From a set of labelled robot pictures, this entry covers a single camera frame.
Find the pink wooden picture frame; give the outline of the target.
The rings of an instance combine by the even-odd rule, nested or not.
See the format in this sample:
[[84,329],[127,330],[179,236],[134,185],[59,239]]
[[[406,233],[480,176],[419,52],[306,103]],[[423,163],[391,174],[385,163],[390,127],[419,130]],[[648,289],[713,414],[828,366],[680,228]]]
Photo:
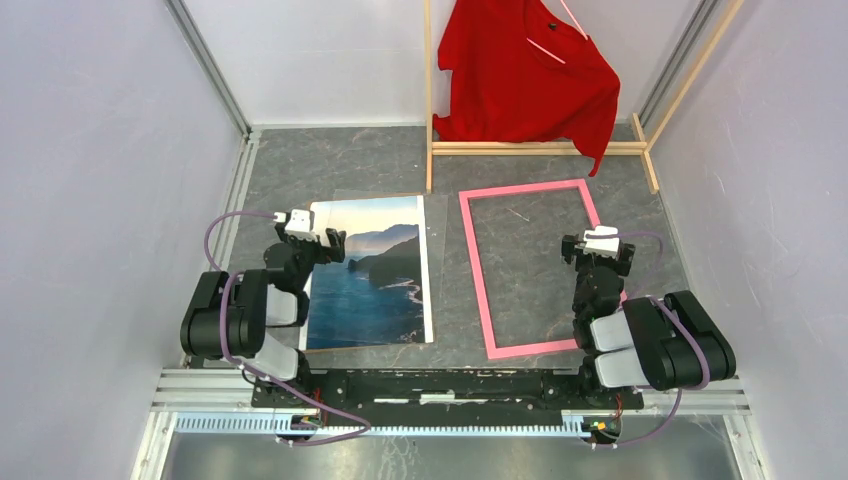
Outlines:
[[594,201],[591,197],[585,179],[569,179],[521,185],[488,187],[481,189],[464,190],[458,193],[460,212],[465,230],[465,240],[469,253],[472,279],[474,283],[476,301],[480,315],[483,342],[486,351],[486,356],[489,360],[501,360],[516,357],[546,355],[560,352],[576,351],[578,349],[577,343],[573,339],[545,341],[504,347],[499,347],[497,345],[494,327],[492,323],[491,311],[488,304],[484,272],[479,255],[479,249],[476,239],[476,233],[473,226],[470,205],[470,202],[475,199],[524,195],[531,193],[543,193],[559,190],[577,190],[580,194],[586,212],[586,216],[589,220],[590,225],[592,227],[597,227],[601,224],[597,209],[594,205]]

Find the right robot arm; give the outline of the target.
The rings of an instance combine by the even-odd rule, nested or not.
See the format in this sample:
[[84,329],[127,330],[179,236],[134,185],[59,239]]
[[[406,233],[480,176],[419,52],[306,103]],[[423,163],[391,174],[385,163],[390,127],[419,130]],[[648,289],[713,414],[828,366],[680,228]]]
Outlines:
[[693,292],[626,292],[636,252],[630,237],[597,227],[561,241],[561,257],[576,273],[574,340],[587,354],[577,392],[591,408],[623,388],[702,389],[737,370],[733,348]]

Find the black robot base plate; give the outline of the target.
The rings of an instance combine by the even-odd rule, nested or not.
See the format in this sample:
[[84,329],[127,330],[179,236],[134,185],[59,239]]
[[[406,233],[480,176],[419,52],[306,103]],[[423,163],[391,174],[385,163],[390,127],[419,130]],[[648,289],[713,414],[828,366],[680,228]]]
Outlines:
[[641,394],[592,384],[557,369],[340,369],[313,370],[291,381],[304,394],[259,380],[256,408],[334,408],[328,427],[355,427],[361,419],[380,427],[558,426],[564,411],[592,416],[638,410]]

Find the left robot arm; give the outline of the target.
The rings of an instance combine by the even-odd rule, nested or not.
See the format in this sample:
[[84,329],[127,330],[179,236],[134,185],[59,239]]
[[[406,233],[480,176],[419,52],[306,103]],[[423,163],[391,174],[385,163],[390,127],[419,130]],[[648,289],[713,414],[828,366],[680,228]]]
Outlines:
[[180,343],[191,357],[226,360],[263,381],[276,379],[278,397],[297,408],[312,399],[314,381],[303,373],[303,352],[270,330],[305,325],[314,268],[345,259],[347,233],[326,228],[301,238],[286,227],[275,229],[280,240],[264,251],[262,268],[201,275],[181,324]]

